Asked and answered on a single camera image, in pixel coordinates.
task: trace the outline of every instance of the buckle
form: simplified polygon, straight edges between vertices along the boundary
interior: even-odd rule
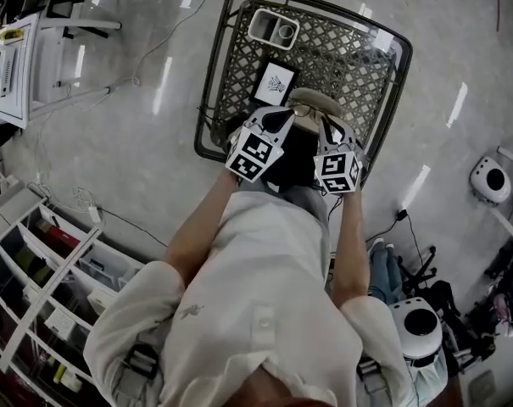
[[[149,380],[154,380],[156,377],[158,363],[158,354],[153,347],[146,343],[134,345],[124,361],[125,366]]]

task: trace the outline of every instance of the jeans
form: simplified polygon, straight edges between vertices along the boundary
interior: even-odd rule
[[[369,295],[387,305],[404,299],[398,256],[393,248],[377,243],[370,255],[370,270]]]

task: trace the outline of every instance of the black metal cart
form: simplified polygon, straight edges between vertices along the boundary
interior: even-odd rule
[[[291,50],[248,36],[259,8],[299,22]],[[194,139],[198,155],[226,161],[226,123],[256,107],[249,96],[267,57],[300,70],[295,87],[315,89],[341,105],[340,117],[354,128],[371,170],[398,106],[412,46],[387,27],[321,0],[225,0]]]

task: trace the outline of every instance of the shelving unit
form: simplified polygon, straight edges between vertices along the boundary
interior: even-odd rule
[[[108,405],[82,351],[98,314],[143,263],[101,233],[73,225],[42,200],[0,236],[0,369],[54,407]],[[79,379],[78,392],[54,381],[60,365]]]

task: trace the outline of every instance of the table leg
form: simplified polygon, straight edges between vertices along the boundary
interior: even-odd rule
[[[36,118],[37,116],[41,116],[42,114],[51,113],[55,110],[63,109],[66,106],[79,103],[80,101],[95,101],[101,98],[108,96],[111,93],[110,87],[104,87],[99,91],[90,91],[83,92],[77,95],[73,95],[72,97],[67,97],[64,99],[60,99],[58,101],[54,101],[52,103],[47,103],[34,109],[30,112],[30,120]]]
[[[497,152],[500,153],[501,155],[505,156],[507,159],[513,161],[513,153],[511,151],[509,151],[508,149],[498,147]]]
[[[81,20],[74,18],[44,18],[39,21],[42,29],[49,27],[94,27],[97,29],[119,30],[122,24],[117,21]]]
[[[490,208],[490,213],[503,225],[503,227],[510,233],[513,237],[513,225],[502,215],[496,208]]]

